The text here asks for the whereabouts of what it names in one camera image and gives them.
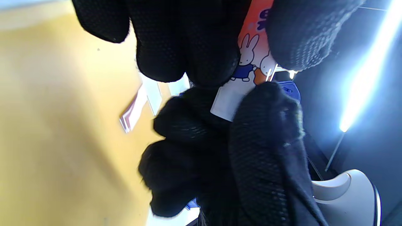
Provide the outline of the person's right hand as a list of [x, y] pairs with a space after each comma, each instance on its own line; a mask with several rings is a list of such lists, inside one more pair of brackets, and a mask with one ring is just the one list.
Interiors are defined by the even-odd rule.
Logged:
[[199, 226], [327, 226], [313, 200], [300, 104], [262, 83], [229, 122], [210, 113], [216, 94], [193, 87], [155, 117], [163, 140], [138, 167], [152, 212], [174, 217], [196, 199]]

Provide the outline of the person's left hand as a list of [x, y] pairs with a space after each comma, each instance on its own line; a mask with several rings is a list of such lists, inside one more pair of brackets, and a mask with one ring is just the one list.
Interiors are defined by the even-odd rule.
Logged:
[[[82, 28], [122, 43], [133, 26], [142, 74], [170, 83], [184, 73], [196, 86], [226, 83], [240, 61], [237, 37], [256, 0], [73, 0]], [[262, 31], [284, 69], [316, 66], [330, 53], [342, 24], [363, 0], [263, 0]]]

